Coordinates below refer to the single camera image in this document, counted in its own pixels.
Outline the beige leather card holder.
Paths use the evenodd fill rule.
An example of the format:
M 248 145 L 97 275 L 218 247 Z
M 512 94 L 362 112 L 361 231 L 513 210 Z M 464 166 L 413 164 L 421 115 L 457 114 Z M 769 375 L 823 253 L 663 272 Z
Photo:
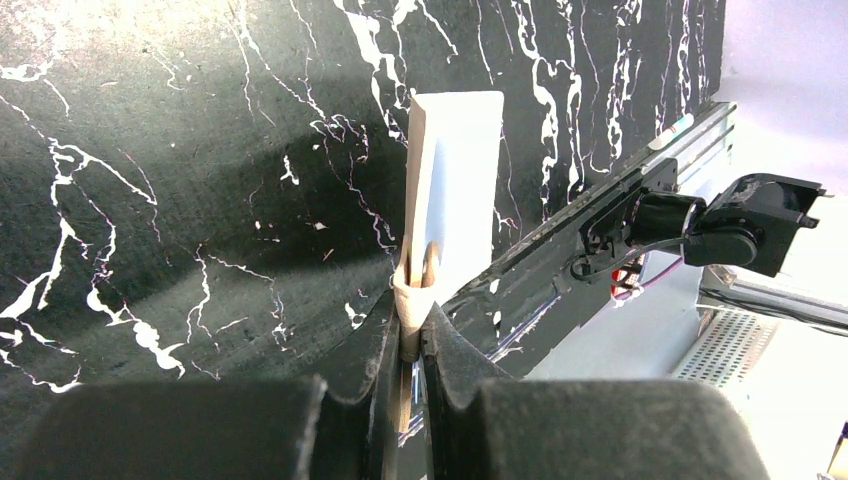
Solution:
M 408 116 L 404 234 L 392 276 L 400 320 L 400 385 L 393 424 L 408 430 L 412 366 L 426 316 L 492 262 L 503 126 L 500 91 L 416 94 Z

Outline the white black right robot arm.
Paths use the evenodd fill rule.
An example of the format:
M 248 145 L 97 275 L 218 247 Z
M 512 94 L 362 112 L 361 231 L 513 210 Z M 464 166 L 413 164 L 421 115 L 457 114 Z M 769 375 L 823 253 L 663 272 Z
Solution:
M 825 193 L 819 183 L 767 173 L 735 180 L 712 202 L 641 188 L 589 227 L 570 273 L 586 283 L 611 282 L 614 271 L 662 251 L 688 266 L 738 266 L 775 277 L 798 231 L 818 226 L 809 212 Z

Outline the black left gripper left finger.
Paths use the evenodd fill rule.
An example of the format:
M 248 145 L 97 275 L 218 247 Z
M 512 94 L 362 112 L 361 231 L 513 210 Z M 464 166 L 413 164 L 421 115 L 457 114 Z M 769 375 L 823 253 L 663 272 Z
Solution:
M 79 387 L 47 411 L 18 479 L 393 479 L 391 292 L 303 376 Z

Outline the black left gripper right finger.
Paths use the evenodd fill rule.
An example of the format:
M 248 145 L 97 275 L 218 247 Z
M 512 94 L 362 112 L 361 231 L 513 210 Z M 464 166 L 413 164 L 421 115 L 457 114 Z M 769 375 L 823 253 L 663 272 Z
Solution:
M 421 328 L 432 479 L 765 479 L 716 388 L 683 380 L 518 380 L 439 307 Z

